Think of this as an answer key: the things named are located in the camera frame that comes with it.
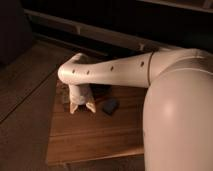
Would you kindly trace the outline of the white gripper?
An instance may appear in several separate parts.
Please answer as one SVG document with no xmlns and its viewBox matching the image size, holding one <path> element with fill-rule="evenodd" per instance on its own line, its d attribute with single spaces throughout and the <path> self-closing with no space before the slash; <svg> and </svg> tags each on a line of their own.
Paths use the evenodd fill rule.
<svg viewBox="0 0 213 171">
<path fill-rule="evenodd" d="M 83 85 L 70 85 L 69 97 L 70 97 L 70 113 L 74 114 L 78 109 L 78 105 L 85 104 L 89 96 L 91 95 L 91 89 L 88 84 Z M 94 102 L 87 102 L 86 107 L 92 112 L 96 112 L 96 106 Z"/>
</svg>

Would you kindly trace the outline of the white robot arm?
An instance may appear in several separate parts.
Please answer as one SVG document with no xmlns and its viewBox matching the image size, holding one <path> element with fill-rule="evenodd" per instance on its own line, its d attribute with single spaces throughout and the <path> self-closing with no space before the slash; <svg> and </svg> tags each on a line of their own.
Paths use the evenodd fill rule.
<svg viewBox="0 0 213 171">
<path fill-rule="evenodd" d="M 94 108 L 90 84 L 146 87 L 146 171 L 213 171 L 213 54 L 158 51 L 100 63 L 78 53 L 62 64 L 70 110 Z"/>
</svg>

